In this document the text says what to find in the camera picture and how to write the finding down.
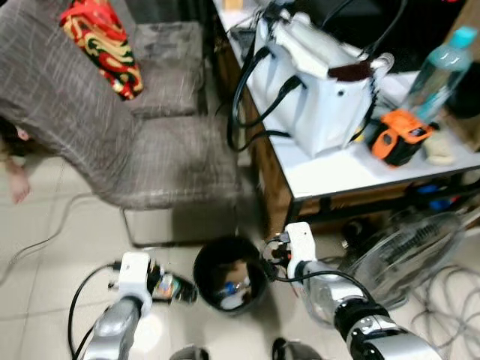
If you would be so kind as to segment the black rubbish bin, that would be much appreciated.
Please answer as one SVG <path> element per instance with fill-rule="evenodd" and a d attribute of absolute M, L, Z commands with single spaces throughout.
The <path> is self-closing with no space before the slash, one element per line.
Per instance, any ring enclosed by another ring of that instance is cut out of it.
<path fill-rule="evenodd" d="M 236 260 L 249 264 L 251 292 L 249 301 L 235 310 L 223 310 L 216 305 L 214 296 L 224 287 L 221 266 Z M 260 264 L 260 250 L 242 236 L 229 235 L 204 244 L 196 255 L 193 275 L 199 295 L 215 310 L 230 315 L 242 314 L 257 305 L 269 288 L 269 279 Z"/>

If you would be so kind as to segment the grey floor fan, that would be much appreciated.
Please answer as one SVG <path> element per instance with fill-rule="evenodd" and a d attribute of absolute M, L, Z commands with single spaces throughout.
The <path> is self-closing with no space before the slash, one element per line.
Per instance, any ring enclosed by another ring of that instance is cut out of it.
<path fill-rule="evenodd" d="M 415 288 L 449 264 L 464 231 L 461 216 L 452 211 L 405 211 L 381 227 L 354 220 L 345 229 L 340 270 L 364 285 L 384 308 L 401 308 Z"/>

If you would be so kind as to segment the brown cardboard trash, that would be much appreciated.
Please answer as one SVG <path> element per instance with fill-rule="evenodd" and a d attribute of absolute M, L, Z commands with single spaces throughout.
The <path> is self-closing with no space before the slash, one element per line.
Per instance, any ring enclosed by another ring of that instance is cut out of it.
<path fill-rule="evenodd" d="M 223 264 L 223 283 L 230 286 L 246 286 L 250 283 L 249 264 L 244 259 Z"/>

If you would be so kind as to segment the plastic bottle trash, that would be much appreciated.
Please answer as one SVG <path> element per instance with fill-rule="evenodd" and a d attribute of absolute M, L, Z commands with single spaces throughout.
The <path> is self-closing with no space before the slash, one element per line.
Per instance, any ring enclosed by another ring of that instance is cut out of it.
<path fill-rule="evenodd" d="M 235 310 L 249 302 L 251 295 L 250 279 L 227 281 L 214 295 L 216 305 L 223 310 Z"/>

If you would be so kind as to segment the small cream container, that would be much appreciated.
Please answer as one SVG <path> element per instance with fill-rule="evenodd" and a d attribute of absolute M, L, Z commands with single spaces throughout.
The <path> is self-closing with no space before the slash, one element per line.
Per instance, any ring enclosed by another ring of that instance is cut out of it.
<path fill-rule="evenodd" d="M 456 161 L 456 155 L 452 151 L 452 147 L 447 141 L 445 131 L 430 129 L 430 135 L 422 143 L 423 150 L 426 154 L 426 161 L 435 166 L 449 166 Z"/>

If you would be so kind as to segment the robot right leg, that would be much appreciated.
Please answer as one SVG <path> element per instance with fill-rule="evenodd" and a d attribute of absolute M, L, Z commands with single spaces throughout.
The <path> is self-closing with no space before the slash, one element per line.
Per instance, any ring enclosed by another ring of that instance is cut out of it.
<path fill-rule="evenodd" d="M 271 360 L 325 360 L 313 347 L 299 340 L 277 338 L 271 345 Z"/>

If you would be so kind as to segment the white top wooden desk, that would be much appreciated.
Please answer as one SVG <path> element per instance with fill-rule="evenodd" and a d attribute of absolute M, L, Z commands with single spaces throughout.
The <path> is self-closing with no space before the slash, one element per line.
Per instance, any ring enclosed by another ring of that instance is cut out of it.
<path fill-rule="evenodd" d="M 311 158 L 288 139 L 257 141 L 250 154 L 262 185 L 266 231 L 277 233 L 291 222 L 319 224 L 430 202 L 441 194 L 401 198 L 399 185 L 459 176 L 480 167 L 480 155 L 455 135 L 448 135 L 447 143 L 452 164 L 435 166 L 419 151 L 408 164 L 391 168 L 362 143 Z"/>

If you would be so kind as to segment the orange black tool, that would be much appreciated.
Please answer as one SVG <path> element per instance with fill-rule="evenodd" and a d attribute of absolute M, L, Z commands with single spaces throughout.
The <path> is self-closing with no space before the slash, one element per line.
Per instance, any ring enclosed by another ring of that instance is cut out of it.
<path fill-rule="evenodd" d="M 411 161 L 434 130 L 435 127 L 423 124 L 411 111 L 396 109 L 380 118 L 367 144 L 370 153 L 384 164 L 403 166 Z"/>

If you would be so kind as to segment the brown wooden speaker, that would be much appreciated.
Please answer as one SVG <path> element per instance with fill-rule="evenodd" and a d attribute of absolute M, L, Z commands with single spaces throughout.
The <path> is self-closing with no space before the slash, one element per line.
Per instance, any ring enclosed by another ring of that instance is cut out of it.
<path fill-rule="evenodd" d="M 471 27 L 480 30 L 480 0 L 463 0 L 463 7 L 460 10 L 454 26 L 451 28 L 450 34 L 447 38 L 451 38 L 453 31 L 460 27 Z M 472 44 L 467 47 L 473 55 L 473 61 L 470 68 L 467 69 L 466 75 L 463 76 L 462 81 L 456 86 L 452 96 L 446 102 L 446 109 L 456 118 L 471 118 L 480 113 L 479 106 L 479 72 L 478 62 L 480 59 L 477 45 L 479 35 Z"/>

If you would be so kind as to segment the black snack wrapper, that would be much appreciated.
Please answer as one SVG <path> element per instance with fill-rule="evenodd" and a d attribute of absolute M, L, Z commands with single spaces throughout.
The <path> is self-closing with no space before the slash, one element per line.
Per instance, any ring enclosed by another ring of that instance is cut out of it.
<path fill-rule="evenodd" d="M 188 279 L 177 274 L 165 274 L 158 282 L 158 298 L 166 302 L 195 303 L 198 298 L 198 290 Z"/>

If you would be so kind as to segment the clear water bottle blue cap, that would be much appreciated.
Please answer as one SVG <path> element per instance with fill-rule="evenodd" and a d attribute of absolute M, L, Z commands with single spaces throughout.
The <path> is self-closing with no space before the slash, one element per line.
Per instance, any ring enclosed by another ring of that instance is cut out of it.
<path fill-rule="evenodd" d="M 477 28 L 462 26 L 449 41 L 431 51 L 419 69 L 402 107 L 429 125 L 452 96 L 474 62 L 471 45 L 476 41 Z"/>

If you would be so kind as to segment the red patterned cloth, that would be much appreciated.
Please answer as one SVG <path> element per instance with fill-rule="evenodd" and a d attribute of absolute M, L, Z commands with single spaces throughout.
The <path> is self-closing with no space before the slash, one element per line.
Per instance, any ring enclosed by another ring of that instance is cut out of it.
<path fill-rule="evenodd" d="M 109 0 L 72 0 L 59 14 L 59 27 L 122 100 L 133 100 L 143 92 L 143 76 L 129 34 Z"/>

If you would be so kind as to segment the person's bare foot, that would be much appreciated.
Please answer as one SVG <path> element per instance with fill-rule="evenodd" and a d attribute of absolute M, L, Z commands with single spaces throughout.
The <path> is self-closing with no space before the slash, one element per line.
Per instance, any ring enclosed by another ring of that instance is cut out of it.
<path fill-rule="evenodd" d="M 11 199 L 14 205 L 18 205 L 27 198 L 31 191 L 27 172 L 13 158 L 8 158 L 4 162 L 4 170 L 9 178 Z"/>

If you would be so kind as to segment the brown fabric chair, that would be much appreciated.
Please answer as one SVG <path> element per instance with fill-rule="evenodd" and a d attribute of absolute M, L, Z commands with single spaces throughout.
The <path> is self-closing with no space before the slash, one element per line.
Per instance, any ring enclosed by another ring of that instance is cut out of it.
<path fill-rule="evenodd" d="M 65 0 L 0 6 L 0 118 L 68 162 L 122 213 L 235 209 L 243 195 L 225 121 L 143 120 L 58 27 Z"/>

